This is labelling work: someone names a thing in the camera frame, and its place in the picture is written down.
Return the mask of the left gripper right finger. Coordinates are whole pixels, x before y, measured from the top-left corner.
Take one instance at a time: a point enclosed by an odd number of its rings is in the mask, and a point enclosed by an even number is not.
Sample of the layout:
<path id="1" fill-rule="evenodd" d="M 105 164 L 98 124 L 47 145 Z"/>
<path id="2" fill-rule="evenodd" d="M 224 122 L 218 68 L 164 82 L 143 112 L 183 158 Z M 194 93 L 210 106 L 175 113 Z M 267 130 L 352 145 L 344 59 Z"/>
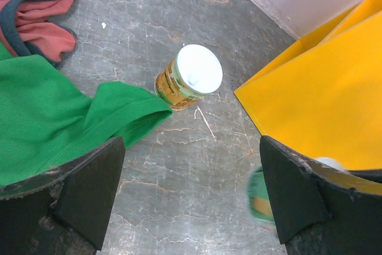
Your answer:
<path id="1" fill-rule="evenodd" d="M 288 254 L 381 254 L 381 170 L 339 171 L 269 136 L 260 157 Z"/>

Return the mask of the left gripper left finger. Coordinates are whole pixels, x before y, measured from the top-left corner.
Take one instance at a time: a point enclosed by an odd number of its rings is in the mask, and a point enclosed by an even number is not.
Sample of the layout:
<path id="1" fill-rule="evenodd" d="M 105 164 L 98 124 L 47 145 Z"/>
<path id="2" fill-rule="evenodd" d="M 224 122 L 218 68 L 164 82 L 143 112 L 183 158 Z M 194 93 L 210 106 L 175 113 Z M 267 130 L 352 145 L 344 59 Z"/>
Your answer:
<path id="1" fill-rule="evenodd" d="M 1 254 L 96 254 L 125 157 L 115 137 L 66 164 L 1 188 Z"/>

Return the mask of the white lid yellow can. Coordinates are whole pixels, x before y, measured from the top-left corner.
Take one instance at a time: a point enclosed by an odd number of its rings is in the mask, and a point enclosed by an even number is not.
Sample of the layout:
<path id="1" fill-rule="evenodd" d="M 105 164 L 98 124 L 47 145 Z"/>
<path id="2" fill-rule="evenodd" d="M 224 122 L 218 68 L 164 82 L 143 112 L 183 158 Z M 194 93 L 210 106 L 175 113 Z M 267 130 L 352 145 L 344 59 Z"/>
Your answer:
<path id="1" fill-rule="evenodd" d="M 155 78 L 155 93 L 173 110 L 183 110 L 215 92 L 223 80 L 219 59 L 204 46 L 184 46 Z"/>

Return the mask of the yellow box counter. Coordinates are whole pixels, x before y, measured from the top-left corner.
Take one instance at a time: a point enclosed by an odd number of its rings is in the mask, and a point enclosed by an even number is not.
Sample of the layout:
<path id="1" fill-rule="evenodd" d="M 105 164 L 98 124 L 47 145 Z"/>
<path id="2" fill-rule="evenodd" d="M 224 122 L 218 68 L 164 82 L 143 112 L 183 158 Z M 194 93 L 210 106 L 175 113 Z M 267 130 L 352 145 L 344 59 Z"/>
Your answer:
<path id="1" fill-rule="evenodd" d="M 381 0 L 302 37 L 235 94 L 262 135 L 348 170 L 381 168 Z"/>

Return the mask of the green cloth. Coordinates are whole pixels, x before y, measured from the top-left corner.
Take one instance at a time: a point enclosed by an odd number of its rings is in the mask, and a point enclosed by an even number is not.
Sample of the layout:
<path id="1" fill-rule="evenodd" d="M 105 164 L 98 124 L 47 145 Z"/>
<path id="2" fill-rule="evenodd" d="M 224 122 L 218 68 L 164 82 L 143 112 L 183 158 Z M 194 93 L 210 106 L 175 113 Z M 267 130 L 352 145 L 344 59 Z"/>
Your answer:
<path id="1" fill-rule="evenodd" d="M 1 48 L 1 185 L 72 161 L 113 137 L 126 148 L 171 116 L 143 88 L 104 82 L 93 97 L 38 55 Z"/>

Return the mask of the red cloth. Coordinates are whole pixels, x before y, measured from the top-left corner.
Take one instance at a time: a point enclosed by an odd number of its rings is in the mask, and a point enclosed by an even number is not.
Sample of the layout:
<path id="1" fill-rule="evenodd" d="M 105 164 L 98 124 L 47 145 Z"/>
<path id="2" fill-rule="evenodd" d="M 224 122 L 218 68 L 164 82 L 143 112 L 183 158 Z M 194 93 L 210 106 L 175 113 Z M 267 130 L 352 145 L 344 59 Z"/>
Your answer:
<path id="1" fill-rule="evenodd" d="M 66 14 L 75 0 L 1 0 L 1 44 L 12 56 L 39 55 L 59 67 L 77 35 L 49 19 Z"/>

